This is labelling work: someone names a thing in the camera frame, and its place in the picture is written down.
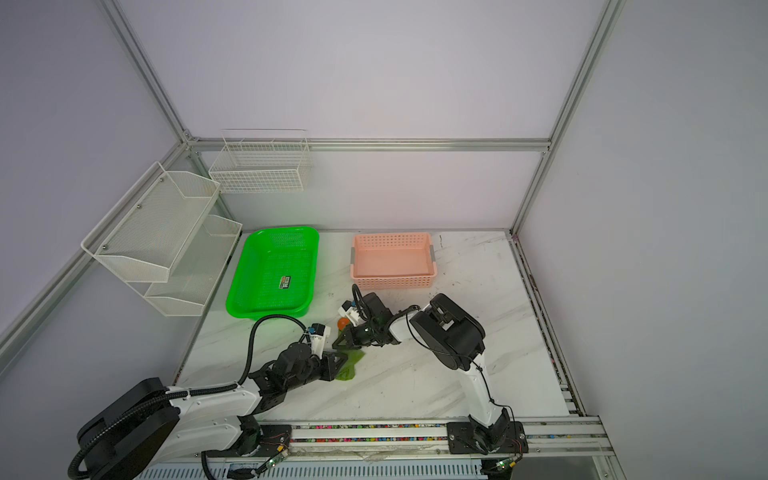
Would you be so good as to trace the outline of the green paper napkin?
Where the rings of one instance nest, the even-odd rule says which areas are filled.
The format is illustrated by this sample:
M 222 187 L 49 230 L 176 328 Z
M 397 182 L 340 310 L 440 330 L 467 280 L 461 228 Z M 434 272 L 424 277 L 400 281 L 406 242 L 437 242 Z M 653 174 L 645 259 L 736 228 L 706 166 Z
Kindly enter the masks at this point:
M 339 369 L 336 379 L 339 381 L 351 381 L 356 375 L 356 365 L 365 356 L 362 350 L 344 351 L 347 359 L 344 365 Z

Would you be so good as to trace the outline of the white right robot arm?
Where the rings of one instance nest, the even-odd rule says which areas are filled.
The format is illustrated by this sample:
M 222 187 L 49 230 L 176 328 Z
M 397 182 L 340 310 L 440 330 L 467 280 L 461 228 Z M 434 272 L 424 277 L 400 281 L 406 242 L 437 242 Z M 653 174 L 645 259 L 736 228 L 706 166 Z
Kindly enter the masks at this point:
M 335 350 L 416 342 L 443 366 L 462 374 L 469 413 L 466 420 L 446 425 L 452 454 L 521 456 L 528 452 L 524 429 L 512 408 L 493 398 L 485 374 L 485 330 L 474 317 L 442 293 L 423 307 L 412 305 L 397 313 L 375 293 L 353 294 L 354 299 L 343 304 L 342 316 L 347 323 L 339 326 Z

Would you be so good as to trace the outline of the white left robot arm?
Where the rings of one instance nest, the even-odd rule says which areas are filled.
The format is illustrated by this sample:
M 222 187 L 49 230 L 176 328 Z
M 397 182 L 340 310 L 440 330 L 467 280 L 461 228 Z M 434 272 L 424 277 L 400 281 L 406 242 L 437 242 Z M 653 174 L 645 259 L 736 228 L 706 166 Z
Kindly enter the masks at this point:
M 276 359 L 239 380 L 191 389 L 139 382 L 87 422 L 77 434 L 79 450 L 71 479 L 133 479 L 158 463 L 197 454 L 262 457 L 262 474 L 286 456 L 289 425 L 262 425 L 257 415 L 279 406 L 287 394 L 314 381 L 335 380 L 348 356 L 323 351 L 311 336 L 290 344 Z

